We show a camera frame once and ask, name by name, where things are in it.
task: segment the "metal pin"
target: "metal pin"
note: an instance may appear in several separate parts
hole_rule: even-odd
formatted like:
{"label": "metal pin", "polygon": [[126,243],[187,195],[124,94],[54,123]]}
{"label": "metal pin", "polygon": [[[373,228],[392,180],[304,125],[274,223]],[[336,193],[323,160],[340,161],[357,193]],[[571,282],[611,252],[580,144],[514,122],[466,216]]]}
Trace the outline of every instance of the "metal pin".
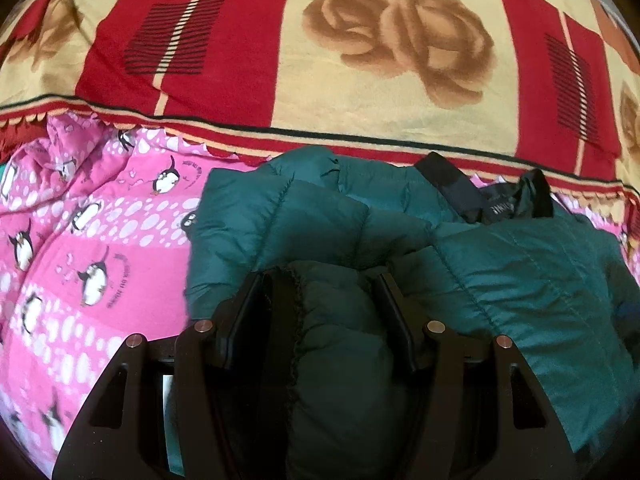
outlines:
{"label": "metal pin", "polygon": [[201,319],[196,322],[194,328],[196,329],[196,332],[208,332],[213,328],[213,323],[210,319]]}
{"label": "metal pin", "polygon": [[127,346],[129,348],[135,348],[136,346],[139,346],[143,341],[144,338],[142,337],[142,334],[131,334],[129,337],[127,337]]}
{"label": "metal pin", "polygon": [[495,338],[495,342],[497,342],[498,346],[501,346],[502,348],[511,348],[513,345],[513,341],[507,335],[499,335]]}
{"label": "metal pin", "polygon": [[445,329],[446,327],[441,321],[433,320],[427,323],[427,330],[429,330],[429,332],[433,332],[434,334],[442,334]]}

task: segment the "dark green fabric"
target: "dark green fabric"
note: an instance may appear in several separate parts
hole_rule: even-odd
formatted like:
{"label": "dark green fabric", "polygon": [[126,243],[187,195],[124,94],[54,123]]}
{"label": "dark green fabric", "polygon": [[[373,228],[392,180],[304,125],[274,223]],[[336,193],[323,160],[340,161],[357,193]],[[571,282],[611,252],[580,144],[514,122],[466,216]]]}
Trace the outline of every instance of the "dark green fabric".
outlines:
{"label": "dark green fabric", "polygon": [[411,414],[366,279],[385,269],[460,333],[510,335],[573,449],[602,452],[639,384],[611,315],[640,292],[612,235],[560,206],[526,218],[526,189],[524,218],[485,226],[464,223],[414,168],[325,148],[251,173],[211,171],[193,232],[191,318],[209,317],[251,271],[282,266],[300,282],[292,478],[391,476]]}

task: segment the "black line pattern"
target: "black line pattern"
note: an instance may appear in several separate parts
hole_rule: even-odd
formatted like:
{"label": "black line pattern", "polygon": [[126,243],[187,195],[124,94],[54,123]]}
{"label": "black line pattern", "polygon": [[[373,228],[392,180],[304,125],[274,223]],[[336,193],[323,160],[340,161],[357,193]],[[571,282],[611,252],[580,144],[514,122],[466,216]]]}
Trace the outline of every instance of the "black line pattern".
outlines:
{"label": "black line pattern", "polygon": [[153,4],[124,51],[127,74],[202,73],[211,29],[224,1]]}
{"label": "black line pattern", "polygon": [[598,142],[593,80],[589,63],[562,41],[546,34],[553,81],[558,91],[558,124],[586,142]]}

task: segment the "blanket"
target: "blanket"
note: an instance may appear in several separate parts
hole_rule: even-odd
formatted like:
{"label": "blanket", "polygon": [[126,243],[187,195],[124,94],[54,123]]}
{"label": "blanket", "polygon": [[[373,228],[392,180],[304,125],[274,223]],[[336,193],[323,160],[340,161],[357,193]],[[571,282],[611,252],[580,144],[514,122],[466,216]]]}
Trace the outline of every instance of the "blanket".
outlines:
{"label": "blanket", "polygon": [[179,333],[207,173],[248,170],[163,130],[50,118],[0,186],[0,415],[46,474],[127,335]]}
{"label": "blanket", "polygon": [[28,0],[0,126],[64,110],[258,162],[302,144],[622,200],[640,239],[640,62],[599,0]]}

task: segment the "pink bedsheet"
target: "pink bedsheet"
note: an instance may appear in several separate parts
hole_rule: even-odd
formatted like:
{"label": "pink bedsheet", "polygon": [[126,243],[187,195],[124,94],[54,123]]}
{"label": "pink bedsheet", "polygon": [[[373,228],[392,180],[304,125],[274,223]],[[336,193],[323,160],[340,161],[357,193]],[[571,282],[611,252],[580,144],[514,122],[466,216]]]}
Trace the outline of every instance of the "pink bedsheet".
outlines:
{"label": "pink bedsheet", "polygon": [[212,168],[249,167],[163,130],[50,118],[0,189],[0,415],[50,476],[123,339],[175,335],[189,228]]}

